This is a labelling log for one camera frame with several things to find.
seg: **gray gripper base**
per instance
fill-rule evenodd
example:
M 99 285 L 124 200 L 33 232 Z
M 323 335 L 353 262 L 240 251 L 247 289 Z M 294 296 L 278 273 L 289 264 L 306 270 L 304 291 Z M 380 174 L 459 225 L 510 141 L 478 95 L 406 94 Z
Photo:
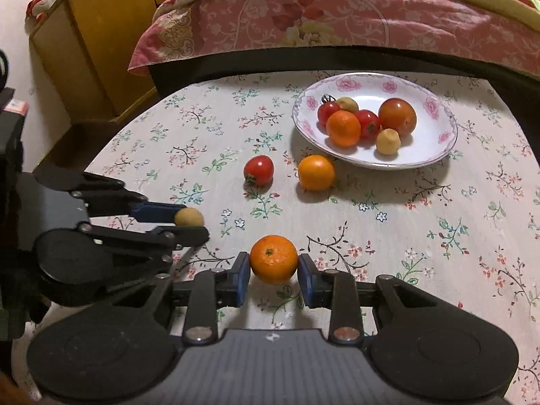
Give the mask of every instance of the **gray gripper base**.
M 192 347 L 166 380 L 124 405 L 420 405 L 386 384 L 355 348 L 319 330 L 228 330 Z

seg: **white plate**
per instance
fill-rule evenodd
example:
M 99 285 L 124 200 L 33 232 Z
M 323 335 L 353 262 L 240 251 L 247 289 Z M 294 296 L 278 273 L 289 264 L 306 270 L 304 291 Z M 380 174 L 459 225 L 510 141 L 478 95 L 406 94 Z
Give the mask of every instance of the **white plate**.
M 325 94 L 336 99 L 353 98 L 360 109 L 369 109 L 375 114 L 385 100 L 404 99 L 416 112 L 416 129 L 402 140 L 398 154 L 390 157 L 377 152 L 374 140 L 362 139 L 357 146 L 340 148 L 330 141 L 317 119 L 317 109 Z M 314 146 L 334 157 L 372 169 L 426 166 L 444 158 L 457 140 L 454 115 L 435 94 L 414 82 L 380 73 L 346 73 L 315 82 L 294 102 L 293 120 Z

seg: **cabinet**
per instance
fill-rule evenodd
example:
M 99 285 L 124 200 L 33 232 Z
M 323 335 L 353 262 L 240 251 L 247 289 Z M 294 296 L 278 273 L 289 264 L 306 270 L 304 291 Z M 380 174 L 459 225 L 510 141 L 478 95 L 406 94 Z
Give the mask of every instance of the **cabinet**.
M 139 37 L 164 0 L 56 0 L 30 35 L 73 124 L 124 121 L 156 88 L 128 73 Z

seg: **white wall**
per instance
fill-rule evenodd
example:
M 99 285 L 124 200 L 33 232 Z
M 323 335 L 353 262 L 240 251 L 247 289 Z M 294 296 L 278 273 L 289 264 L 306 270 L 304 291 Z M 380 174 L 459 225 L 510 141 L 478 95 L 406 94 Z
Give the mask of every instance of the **white wall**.
M 0 48 L 9 59 L 7 85 L 15 97 L 30 104 L 23 130 L 24 170 L 33 170 L 58 139 L 69 129 L 68 114 L 45 73 L 39 57 L 30 49 L 25 30 L 26 6 L 30 0 L 0 0 Z

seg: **tablecloth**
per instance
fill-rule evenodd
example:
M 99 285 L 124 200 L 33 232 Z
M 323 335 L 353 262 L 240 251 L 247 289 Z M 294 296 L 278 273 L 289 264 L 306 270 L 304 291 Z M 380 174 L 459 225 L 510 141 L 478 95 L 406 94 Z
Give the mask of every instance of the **tablecloth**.
M 292 104 L 334 74 L 255 74 L 181 89 L 128 124 L 88 170 L 122 179 L 150 200 L 200 209 L 211 239 L 174 254 L 174 278 L 227 268 L 262 236 L 280 234 L 320 269 L 346 270 L 358 281 L 392 274 L 498 325 L 520 354 L 507 399 L 540 400 L 540 169 L 516 120 L 486 81 L 392 73 L 430 89 L 453 111 L 454 149 L 431 166 L 395 172 L 334 160 L 334 187 L 306 192 L 297 165 L 318 151 L 296 131 Z M 243 185 L 244 164 L 257 154 L 274 162 L 269 189 Z M 150 227 L 126 216 L 94 223 Z M 375 333 L 370 310 L 363 312 L 366 332 Z M 222 308 L 218 320 L 220 330 L 326 332 L 329 311 L 306 308 L 295 277 L 271 286 L 252 276 L 244 307 Z M 180 312 L 174 332 L 182 321 Z M 29 325 L 14 346 L 16 377 L 30 390 L 24 353 L 40 327 Z

